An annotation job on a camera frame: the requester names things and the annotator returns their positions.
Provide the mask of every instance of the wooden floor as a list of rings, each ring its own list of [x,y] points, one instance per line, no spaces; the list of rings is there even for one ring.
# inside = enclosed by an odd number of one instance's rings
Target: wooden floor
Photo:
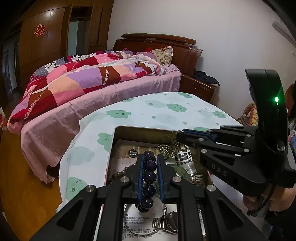
[[[6,116],[13,106],[7,106]],[[49,184],[40,181],[21,152],[20,136],[9,131],[0,141],[0,196],[8,224],[20,241],[28,241],[62,201],[58,179]]]

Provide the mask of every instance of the black cable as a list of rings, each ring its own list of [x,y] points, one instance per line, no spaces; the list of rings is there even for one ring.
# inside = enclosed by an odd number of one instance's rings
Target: black cable
[[[276,188],[276,185],[272,184],[271,190],[270,190],[267,198],[265,199],[265,201],[257,209],[249,210],[248,215],[253,215],[254,213],[258,213],[267,204],[267,202],[270,200],[272,194],[274,193],[275,188]]]

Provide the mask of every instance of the wooden headboard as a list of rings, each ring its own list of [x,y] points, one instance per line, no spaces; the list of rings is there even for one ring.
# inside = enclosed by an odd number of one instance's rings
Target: wooden headboard
[[[193,75],[196,63],[202,53],[196,48],[196,40],[166,34],[123,34],[124,39],[116,40],[113,50],[122,51],[127,48],[133,52],[144,51],[151,47],[159,49],[168,45],[173,47],[172,64],[183,74]]]

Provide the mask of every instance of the wooden nightstand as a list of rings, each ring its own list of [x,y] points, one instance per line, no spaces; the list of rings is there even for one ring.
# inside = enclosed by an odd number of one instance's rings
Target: wooden nightstand
[[[206,102],[211,102],[218,87],[205,84],[187,74],[183,74],[180,82],[180,91],[196,95]]]

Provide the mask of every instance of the patchwork quilt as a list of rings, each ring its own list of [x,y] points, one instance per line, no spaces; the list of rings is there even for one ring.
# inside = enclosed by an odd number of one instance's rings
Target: patchwork quilt
[[[154,59],[124,51],[100,51],[58,59],[34,72],[7,127],[11,132],[20,132],[25,121],[88,92],[145,75],[165,73],[166,69]]]

